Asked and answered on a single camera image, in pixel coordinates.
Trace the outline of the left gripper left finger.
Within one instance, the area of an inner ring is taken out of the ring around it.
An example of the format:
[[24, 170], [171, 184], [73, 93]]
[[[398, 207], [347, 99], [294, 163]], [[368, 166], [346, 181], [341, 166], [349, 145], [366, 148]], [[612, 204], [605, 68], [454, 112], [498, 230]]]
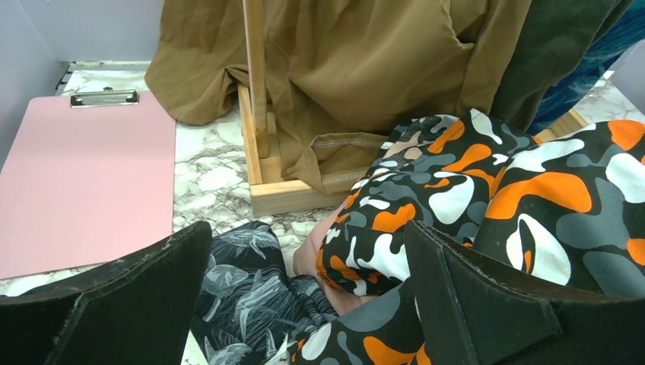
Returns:
[[78, 275], [1, 298], [3, 364], [178, 364], [211, 249], [198, 221]]

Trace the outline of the dark leaf print shorts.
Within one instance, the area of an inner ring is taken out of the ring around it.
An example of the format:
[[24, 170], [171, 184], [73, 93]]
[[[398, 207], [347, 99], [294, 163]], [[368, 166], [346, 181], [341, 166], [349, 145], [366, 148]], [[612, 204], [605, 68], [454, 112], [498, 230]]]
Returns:
[[252, 221], [213, 238], [191, 332], [209, 364], [263, 364], [337, 316], [314, 277], [288, 277], [271, 227]]

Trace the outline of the orange camouflage shorts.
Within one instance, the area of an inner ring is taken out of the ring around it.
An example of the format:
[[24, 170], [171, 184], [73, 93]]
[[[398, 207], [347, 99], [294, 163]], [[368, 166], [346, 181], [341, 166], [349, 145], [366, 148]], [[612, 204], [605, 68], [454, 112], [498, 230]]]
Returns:
[[[415, 119], [387, 141], [416, 131], [437, 136], [423, 164], [436, 181], [421, 223], [533, 277], [644, 301], [642, 122], [597, 122], [541, 142], [474, 109]], [[434, 364], [410, 278], [295, 336], [283, 363]]]

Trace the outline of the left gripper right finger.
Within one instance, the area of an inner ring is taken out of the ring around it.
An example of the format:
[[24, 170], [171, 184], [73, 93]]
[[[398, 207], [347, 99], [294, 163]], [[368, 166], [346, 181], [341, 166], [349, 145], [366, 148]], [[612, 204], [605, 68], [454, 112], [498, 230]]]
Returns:
[[642, 364], [644, 301], [554, 284], [419, 221], [404, 230], [434, 364]]

